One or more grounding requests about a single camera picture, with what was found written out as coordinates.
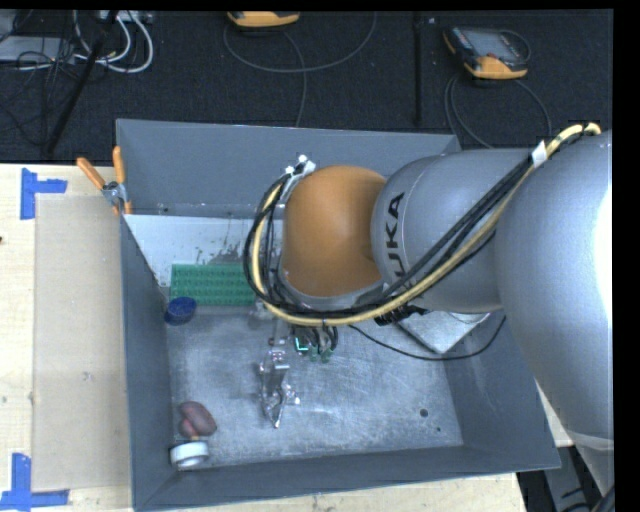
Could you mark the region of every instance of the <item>blue tape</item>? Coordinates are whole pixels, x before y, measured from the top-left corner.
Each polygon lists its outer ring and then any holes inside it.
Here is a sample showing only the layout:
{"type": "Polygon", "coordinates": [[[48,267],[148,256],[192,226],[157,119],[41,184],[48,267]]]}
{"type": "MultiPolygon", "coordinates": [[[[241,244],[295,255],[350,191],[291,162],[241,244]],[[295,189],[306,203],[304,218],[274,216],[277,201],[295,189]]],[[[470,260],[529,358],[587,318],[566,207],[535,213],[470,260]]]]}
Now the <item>blue tape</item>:
{"type": "Polygon", "coordinates": [[[0,510],[30,512],[32,507],[66,505],[69,490],[31,492],[31,459],[22,453],[11,456],[11,490],[3,491],[0,510]]]}
{"type": "Polygon", "coordinates": [[[20,219],[33,219],[36,216],[36,194],[64,194],[66,190],[67,182],[65,180],[38,181],[37,173],[23,167],[20,219]]]}

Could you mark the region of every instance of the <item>black floor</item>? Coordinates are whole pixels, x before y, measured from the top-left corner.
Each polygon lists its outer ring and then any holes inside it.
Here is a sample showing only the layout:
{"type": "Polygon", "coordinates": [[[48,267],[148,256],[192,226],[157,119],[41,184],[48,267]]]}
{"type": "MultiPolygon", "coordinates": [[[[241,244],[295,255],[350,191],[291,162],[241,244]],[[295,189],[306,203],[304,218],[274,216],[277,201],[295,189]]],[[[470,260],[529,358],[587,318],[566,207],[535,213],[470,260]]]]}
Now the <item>black floor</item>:
{"type": "MultiPolygon", "coordinates": [[[[92,13],[77,16],[88,45],[106,26],[92,13]]],[[[22,10],[18,20],[20,35],[66,41],[73,33],[71,11],[22,10]]],[[[148,55],[140,31],[128,26],[134,49],[112,66],[140,66],[148,55]]],[[[66,122],[61,116],[86,61],[58,59],[36,71],[3,62],[0,161],[71,163],[84,155],[109,163],[117,118],[454,131],[464,148],[529,147],[549,128],[582,120],[611,128],[612,9],[303,12],[267,37],[239,33],[225,12],[155,11],[147,28],[151,65],[135,74],[96,65],[66,122]],[[452,25],[515,31],[531,50],[527,75],[479,87],[444,44],[443,30],[452,25]],[[295,71],[301,67],[310,70],[295,71]],[[459,73],[450,123],[445,90],[459,73]]],[[[124,43],[114,25],[101,56],[124,43]]],[[[87,55],[77,38],[71,44],[87,55]]],[[[20,65],[28,64],[25,55],[20,65]]]]}

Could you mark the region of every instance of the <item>white object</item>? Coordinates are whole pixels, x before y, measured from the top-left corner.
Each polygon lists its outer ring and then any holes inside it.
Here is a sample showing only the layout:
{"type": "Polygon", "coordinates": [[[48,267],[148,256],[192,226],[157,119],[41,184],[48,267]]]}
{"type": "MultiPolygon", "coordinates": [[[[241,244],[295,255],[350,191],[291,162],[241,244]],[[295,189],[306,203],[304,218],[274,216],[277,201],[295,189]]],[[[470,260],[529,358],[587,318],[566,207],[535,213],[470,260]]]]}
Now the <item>white object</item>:
{"type": "Polygon", "coordinates": [[[171,448],[171,464],[178,469],[189,469],[209,458],[209,446],[205,441],[192,441],[171,448]]]}

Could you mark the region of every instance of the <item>blue cap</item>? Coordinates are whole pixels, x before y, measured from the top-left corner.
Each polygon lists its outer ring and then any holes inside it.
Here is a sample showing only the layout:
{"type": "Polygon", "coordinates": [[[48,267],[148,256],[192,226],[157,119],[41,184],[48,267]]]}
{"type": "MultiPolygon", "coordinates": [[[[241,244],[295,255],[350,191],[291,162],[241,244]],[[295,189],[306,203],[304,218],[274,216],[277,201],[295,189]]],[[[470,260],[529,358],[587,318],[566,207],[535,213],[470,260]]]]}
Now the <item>blue cap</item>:
{"type": "Polygon", "coordinates": [[[196,312],[196,300],[191,297],[176,297],[169,302],[164,321],[170,325],[186,324],[196,312]]]}

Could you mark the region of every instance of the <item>gray bin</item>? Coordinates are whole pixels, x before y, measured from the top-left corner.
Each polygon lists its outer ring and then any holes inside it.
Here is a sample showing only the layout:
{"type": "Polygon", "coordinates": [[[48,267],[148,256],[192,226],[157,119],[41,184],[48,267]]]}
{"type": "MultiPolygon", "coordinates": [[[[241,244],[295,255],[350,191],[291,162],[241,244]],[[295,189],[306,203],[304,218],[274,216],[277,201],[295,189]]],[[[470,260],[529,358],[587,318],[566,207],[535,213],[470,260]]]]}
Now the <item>gray bin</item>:
{"type": "MultiPolygon", "coordinates": [[[[252,218],[264,191],[300,153],[319,167],[352,164],[390,176],[418,158],[460,150],[451,135],[140,120],[118,120],[116,130],[134,215],[158,216],[168,247],[176,217],[252,218]]],[[[262,416],[255,372],[270,326],[264,333],[245,328],[241,308],[199,309],[188,324],[167,325],[166,289],[140,240],[122,217],[136,510],[560,466],[534,377],[508,321],[486,350],[446,362],[410,359],[341,328],[327,364],[293,361],[291,378],[302,402],[288,406],[282,427],[274,429],[262,416]],[[176,408],[185,399],[205,403],[219,426],[209,440],[212,462],[192,471],[178,471],[169,460],[176,408]]],[[[500,320],[501,312],[494,314],[454,350],[476,351],[500,320]]],[[[393,327],[360,327],[424,353],[393,327]]]]}

